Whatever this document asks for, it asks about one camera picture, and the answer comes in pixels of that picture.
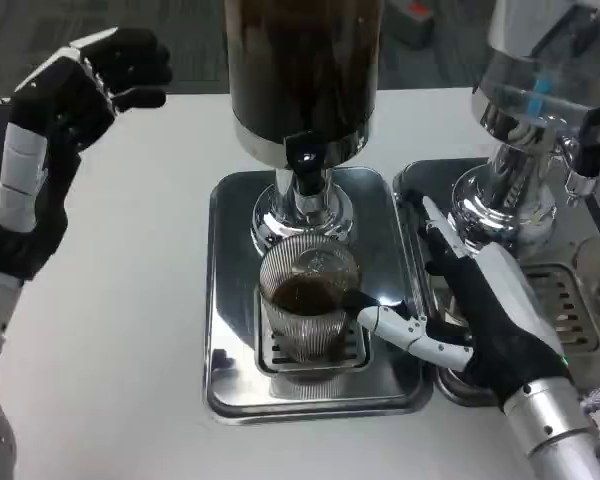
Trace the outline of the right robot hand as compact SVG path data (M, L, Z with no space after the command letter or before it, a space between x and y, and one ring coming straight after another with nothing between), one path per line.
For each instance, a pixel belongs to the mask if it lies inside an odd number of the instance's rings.
M349 317L420 360L467 374L500 405L536 381L570 381L560 340L514 257L495 242L471 253L430 197L416 194L411 203L423 220L434 271L450 288L471 338L453 343L405 302L386 304L359 289L342 296Z

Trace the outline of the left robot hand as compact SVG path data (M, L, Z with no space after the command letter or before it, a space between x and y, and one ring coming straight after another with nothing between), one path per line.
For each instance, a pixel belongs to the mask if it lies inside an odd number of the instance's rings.
M82 152L119 114L164 106L172 78L152 30L114 27L59 48L0 97L0 273L36 276L66 232Z

